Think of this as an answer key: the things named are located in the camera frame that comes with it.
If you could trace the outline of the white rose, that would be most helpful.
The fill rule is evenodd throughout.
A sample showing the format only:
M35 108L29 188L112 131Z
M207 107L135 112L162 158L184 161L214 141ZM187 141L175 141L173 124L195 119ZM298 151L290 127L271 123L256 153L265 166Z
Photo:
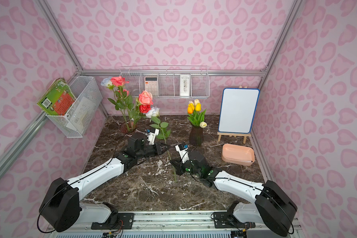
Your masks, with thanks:
M171 130L168 130L169 123L160 120L160 109L158 107L152 107L145 116L153 122L151 126L159 130L157 138L167 143Z
M113 83L111 81L111 78L105 78L101 81L101 86L106 87L106 88L111 88L113 87Z

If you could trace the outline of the dark red vase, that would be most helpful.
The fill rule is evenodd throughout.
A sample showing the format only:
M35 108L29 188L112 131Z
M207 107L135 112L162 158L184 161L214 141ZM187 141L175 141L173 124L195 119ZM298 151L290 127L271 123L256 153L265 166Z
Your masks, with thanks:
M131 134L136 131L136 128L137 124L135 124L134 122L127 122L121 125L120 131L124 134Z
M203 128L192 126L189 142L193 146L200 146L204 141Z

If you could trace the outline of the red rose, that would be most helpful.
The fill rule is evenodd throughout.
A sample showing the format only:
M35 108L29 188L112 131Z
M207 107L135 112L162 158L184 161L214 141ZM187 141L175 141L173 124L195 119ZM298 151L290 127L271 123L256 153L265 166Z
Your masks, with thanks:
M146 105L141 104L139 106L139 111L142 114L147 114L150 110L151 110L151 104L146 104Z

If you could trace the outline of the pink plastic tray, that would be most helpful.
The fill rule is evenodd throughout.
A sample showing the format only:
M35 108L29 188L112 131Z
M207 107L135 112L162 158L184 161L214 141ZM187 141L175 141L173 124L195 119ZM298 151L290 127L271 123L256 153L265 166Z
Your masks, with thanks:
M234 144L224 144L221 157L224 162L243 166L251 166L255 162L252 148Z

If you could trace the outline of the cream white tulip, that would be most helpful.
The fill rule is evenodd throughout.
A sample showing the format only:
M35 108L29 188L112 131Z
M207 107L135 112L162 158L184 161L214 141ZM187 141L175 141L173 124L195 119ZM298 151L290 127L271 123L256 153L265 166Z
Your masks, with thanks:
M194 106L196 107L197 104L200 104L200 101L199 101L198 99L195 99L195 100L194 100Z

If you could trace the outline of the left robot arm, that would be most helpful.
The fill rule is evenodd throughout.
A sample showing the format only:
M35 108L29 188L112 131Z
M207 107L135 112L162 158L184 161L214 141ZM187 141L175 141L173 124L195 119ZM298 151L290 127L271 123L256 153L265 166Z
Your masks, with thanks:
M82 199L105 182L116 178L139 160L160 156L170 149L170 145L156 142L158 131L136 132L128 138L128 143L102 165L79 176L55 179L39 208L39 218L44 218L60 233L74 225L89 223L92 230L130 229L133 216L122 218L111 204L83 203Z

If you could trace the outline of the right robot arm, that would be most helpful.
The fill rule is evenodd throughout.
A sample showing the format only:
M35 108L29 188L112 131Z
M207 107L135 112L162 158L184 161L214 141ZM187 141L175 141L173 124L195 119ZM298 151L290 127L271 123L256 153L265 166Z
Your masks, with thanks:
M254 206L253 209L244 210L241 203L231 205L227 218L232 226L235 227L236 223L263 223L282 237L294 233L293 220L298 208L274 181L251 182L232 176L210 166L197 151L182 150L179 154L179 159L170 161L178 175L187 173L206 187L229 192Z

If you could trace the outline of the pink calculator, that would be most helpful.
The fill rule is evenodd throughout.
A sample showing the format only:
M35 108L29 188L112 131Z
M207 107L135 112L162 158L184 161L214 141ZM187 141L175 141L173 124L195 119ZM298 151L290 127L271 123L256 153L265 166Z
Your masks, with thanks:
M159 95L159 84L157 76L146 76L144 78L144 89L150 92L153 96Z

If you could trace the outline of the white paper in basket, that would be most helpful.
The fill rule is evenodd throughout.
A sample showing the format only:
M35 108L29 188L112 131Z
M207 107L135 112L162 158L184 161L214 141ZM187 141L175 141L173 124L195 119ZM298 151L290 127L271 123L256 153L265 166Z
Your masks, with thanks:
M87 98L76 101L73 108L66 115L68 120L66 127L83 135L95 104Z

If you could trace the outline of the white mesh side basket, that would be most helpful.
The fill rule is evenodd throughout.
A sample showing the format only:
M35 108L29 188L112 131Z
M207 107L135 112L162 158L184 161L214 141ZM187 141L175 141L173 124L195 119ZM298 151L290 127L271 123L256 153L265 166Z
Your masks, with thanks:
M63 116L47 118L68 138L82 138L98 109L102 95L94 77L79 76L71 84L76 100Z

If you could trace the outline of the small whiteboard on easel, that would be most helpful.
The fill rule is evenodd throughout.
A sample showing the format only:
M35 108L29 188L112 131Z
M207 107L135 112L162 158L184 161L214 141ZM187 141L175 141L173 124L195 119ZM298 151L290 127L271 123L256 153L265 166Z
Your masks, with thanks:
M243 143L251 136L255 112L257 109L259 89L225 88L223 90L218 141L222 136L243 137Z

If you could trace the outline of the green and red book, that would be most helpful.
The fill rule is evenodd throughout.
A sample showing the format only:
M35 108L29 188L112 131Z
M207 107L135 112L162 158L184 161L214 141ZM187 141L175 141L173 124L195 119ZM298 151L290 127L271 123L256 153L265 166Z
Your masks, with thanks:
M58 78L39 99L37 105L47 115L64 116L75 100L76 98L65 79Z

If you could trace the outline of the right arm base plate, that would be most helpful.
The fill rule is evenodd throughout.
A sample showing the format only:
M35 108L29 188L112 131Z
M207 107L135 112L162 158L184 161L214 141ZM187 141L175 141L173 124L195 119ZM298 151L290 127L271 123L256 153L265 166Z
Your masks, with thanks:
M230 212L214 212L211 214L211 219L216 229L238 228L248 230L256 227L254 222L242 223L238 221Z

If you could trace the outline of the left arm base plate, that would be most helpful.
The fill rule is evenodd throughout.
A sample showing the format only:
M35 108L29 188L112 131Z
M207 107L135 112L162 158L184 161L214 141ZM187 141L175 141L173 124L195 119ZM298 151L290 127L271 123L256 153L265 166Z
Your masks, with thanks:
M112 213L104 223L92 223L91 230L131 230L134 216L134 213Z

